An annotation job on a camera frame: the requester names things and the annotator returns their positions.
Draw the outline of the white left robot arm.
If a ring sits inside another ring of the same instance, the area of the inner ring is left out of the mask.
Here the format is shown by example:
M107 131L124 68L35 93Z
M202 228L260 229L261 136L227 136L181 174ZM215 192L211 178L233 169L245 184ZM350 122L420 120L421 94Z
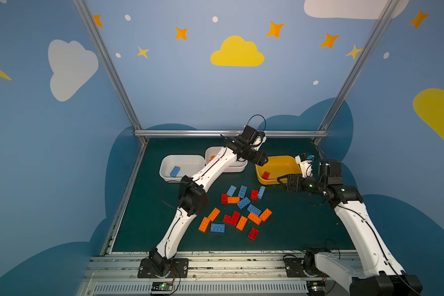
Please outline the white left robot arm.
M249 125L241 134L228 138L215 158L192 176L183 176L178 193L175 216L162 240L149 252L149 261L158 277L168 275L181 239L191 222L208 206L207 192L217 178L236 161L243 159L255 165L268 163L268 155L260 150L266 135Z

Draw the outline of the small red lego brick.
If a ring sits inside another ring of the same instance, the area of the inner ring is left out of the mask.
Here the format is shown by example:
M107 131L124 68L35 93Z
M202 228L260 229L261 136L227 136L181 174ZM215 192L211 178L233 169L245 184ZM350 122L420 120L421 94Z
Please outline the small red lego brick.
M269 180L270 179L270 173L265 171L261 177L263 180Z

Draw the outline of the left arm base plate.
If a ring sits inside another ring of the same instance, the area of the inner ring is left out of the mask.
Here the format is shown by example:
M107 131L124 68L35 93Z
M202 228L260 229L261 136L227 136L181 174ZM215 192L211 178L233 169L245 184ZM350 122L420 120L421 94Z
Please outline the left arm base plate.
M174 259L172 261L171 266L166 271L166 273L159 273L151 263L150 259L144 258L141 260L139 268L138 268L138 278L168 278L174 277L176 275L177 278L187 278L189 268L189 260L188 259Z

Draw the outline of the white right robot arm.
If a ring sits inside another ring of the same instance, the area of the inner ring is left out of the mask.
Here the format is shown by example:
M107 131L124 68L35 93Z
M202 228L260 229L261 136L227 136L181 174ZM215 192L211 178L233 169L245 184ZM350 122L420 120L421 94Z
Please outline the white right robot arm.
M368 214L365 201L355 186L345 185L338 160L320 160L318 176L312 162L296 160L300 174L277 178L285 189L317 194L333 209L354 244L362 271L341 261L327 249L310 249L302 266L308 277L328 276L351 296L418 296L423 290L419 278L409 275L392 255Z

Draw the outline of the orange lego row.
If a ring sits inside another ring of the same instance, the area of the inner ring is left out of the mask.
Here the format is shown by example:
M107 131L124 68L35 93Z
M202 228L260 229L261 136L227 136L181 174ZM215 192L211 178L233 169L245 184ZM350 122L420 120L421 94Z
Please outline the orange lego row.
M240 198L239 197L228 197L227 201L229 204L237 204L238 202L240 202Z

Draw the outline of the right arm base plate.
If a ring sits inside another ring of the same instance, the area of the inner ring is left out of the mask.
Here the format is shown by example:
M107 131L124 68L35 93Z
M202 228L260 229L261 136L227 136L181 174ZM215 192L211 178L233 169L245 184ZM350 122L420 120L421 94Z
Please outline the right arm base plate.
M289 278L315 278L323 276L323 273L315 266L313 257L305 256L301 259L294 255L285 255L282 260Z

